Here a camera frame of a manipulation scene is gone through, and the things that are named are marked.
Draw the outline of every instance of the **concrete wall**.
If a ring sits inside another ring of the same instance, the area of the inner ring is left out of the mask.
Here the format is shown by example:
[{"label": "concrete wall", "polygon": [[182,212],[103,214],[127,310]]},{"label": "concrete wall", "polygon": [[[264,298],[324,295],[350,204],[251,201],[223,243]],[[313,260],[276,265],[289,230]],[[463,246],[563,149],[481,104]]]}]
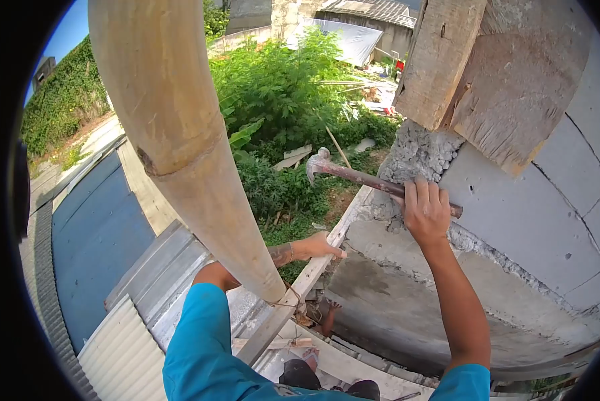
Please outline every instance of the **concrete wall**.
[{"label": "concrete wall", "polygon": [[232,0],[226,35],[271,25],[271,0]]},{"label": "concrete wall", "polygon": [[[329,21],[366,26],[367,28],[383,31],[384,34],[380,38],[380,41],[378,41],[378,44],[376,44],[376,47],[389,54],[393,54],[391,52],[392,50],[396,51],[400,54],[400,58],[404,58],[405,53],[409,50],[409,44],[411,43],[412,35],[414,33],[412,29],[407,28],[406,26],[395,25],[391,22],[361,17],[359,15],[319,11],[315,14],[315,17]],[[386,56],[386,54],[383,52],[377,50],[374,50],[373,52],[374,60],[382,60],[384,56]]]},{"label": "concrete wall", "polygon": [[271,36],[287,39],[302,18],[313,18],[322,0],[272,0]]},{"label": "concrete wall", "polygon": [[[406,120],[380,176],[439,181],[465,207],[448,232],[491,327],[492,376],[584,368],[562,357],[600,339],[600,36],[577,93],[534,162],[512,179],[455,133]],[[335,332],[420,373],[448,345],[431,272],[393,201],[376,193],[349,232],[326,295]]]},{"label": "concrete wall", "polygon": [[209,57],[221,54],[225,51],[237,49],[242,46],[247,39],[254,40],[257,43],[265,42],[271,37],[271,25],[261,28],[252,28],[245,31],[225,35],[211,42],[207,47]]}]

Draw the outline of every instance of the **corrugated metal roof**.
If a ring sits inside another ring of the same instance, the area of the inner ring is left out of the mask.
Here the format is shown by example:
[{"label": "corrugated metal roof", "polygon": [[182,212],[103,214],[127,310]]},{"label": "corrugated metal roof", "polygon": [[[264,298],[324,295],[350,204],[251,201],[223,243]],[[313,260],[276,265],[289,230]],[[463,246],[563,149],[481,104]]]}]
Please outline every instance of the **corrugated metal roof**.
[{"label": "corrugated metal roof", "polygon": [[166,400],[164,353],[125,295],[78,355],[102,401]]},{"label": "corrugated metal roof", "polygon": [[98,400],[75,357],[59,308],[51,250],[51,221],[52,203],[44,204],[29,219],[28,238],[20,245],[24,281],[39,324],[58,359],[72,375],[84,397]]},{"label": "corrugated metal roof", "polygon": [[405,15],[407,8],[406,4],[391,0],[337,0],[319,8],[318,11],[360,15],[413,29],[416,18],[412,12],[417,13],[417,9],[410,10],[411,16],[408,17]]},{"label": "corrugated metal roof", "polygon": [[210,252],[178,220],[174,220],[120,279],[104,301],[111,310],[128,294],[162,350],[179,321],[163,320],[172,306],[182,302],[193,277],[211,258]]},{"label": "corrugated metal roof", "polygon": [[52,217],[59,304],[76,352],[106,316],[102,301],[155,239],[116,152],[66,195]]}]

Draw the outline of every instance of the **claw hammer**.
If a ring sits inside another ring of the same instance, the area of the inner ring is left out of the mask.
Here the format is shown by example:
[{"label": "claw hammer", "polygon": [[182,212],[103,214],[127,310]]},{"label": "claw hammer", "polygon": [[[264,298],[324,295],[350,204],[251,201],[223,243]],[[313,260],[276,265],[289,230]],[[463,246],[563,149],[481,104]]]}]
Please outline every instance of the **claw hammer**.
[{"label": "claw hammer", "polygon": [[[318,149],[318,153],[311,156],[309,158],[309,161],[306,163],[306,176],[309,178],[309,182],[311,183],[311,185],[313,185],[313,175],[316,172],[325,172],[327,174],[332,174],[344,178],[345,180],[349,180],[351,182],[379,189],[383,192],[394,196],[399,196],[403,198],[405,197],[405,187],[403,185],[383,180],[381,178],[367,174],[366,172],[348,169],[341,165],[332,163],[331,153],[327,148]],[[462,216],[462,206],[458,206],[455,204],[449,204],[449,206],[451,207],[451,216],[455,217],[456,219],[460,219],[460,216]]]}]

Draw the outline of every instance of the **blue shirt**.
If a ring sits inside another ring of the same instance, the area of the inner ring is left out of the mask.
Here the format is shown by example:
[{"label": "blue shirt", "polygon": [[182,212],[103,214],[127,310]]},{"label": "blue shirt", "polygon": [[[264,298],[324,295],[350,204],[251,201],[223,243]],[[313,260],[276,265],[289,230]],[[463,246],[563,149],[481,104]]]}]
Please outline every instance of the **blue shirt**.
[{"label": "blue shirt", "polygon": [[[169,401],[355,401],[340,391],[314,391],[273,383],[231,353],[229,303],[217,286],[191,287],[162,369]],[[450,370],[430,400],[488,400],[489,371],[481,365]]]}]

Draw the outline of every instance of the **wooden beam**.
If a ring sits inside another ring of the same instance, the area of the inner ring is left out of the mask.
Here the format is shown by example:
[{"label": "wooden beam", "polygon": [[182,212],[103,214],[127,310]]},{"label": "wooden beam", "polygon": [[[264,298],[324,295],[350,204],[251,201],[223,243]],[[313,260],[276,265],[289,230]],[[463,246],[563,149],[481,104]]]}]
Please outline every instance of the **wooden beam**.
[{"label": "wooden beam", "polygon": [[591,22],[576,0],[490,0],[480,31],[441,128],[517,176],[578,88]]},{"label": "wooden beam", "polygon": [[[231,345],[237,349],[244,347],[247,343],[248,338],[234,338]],[[313,341],[310,338],[276,338],[269,343],[267,346],[268,350],[275,349],[298,349],[313,347]]]},{"label": "wooden beam", "polygon": [[233,162],[202,1],[90,0],[88,24],[98,71],[146,173],[245,288],[278,301],[285,285]]},{"label": "wooden beam", "polygon": [[396,110],[428,130],[440,127],[478,34],[487,0],[423,0]]},{"label": "wooden beam", "polygon": [[[360,188],[356,196],[351,201],[347,210],[342,215],[342,218],[333,228],[327,237],[327,241],[332,246],[340,246],[349,229],[351,222],[358,214],[360,205],[367,199],[372,189],[367,186]],[[304,301],[304,297],[309,293],[318,278],[331,261],[331,255],[324,257],[315,257],[304,267],[300,275],[294,281],[293,290],[287,290],[287,293],[280,300],[271,314],[263,321],[253,333],[249,341],[244,345],[244,348],[238,352],[236,357],[240,358],[244,363],[252,366],[262,355],[267,345],[276,337],[282,326],[291,318],[296,311],[295,305],[298,304],[296,293]]]}]

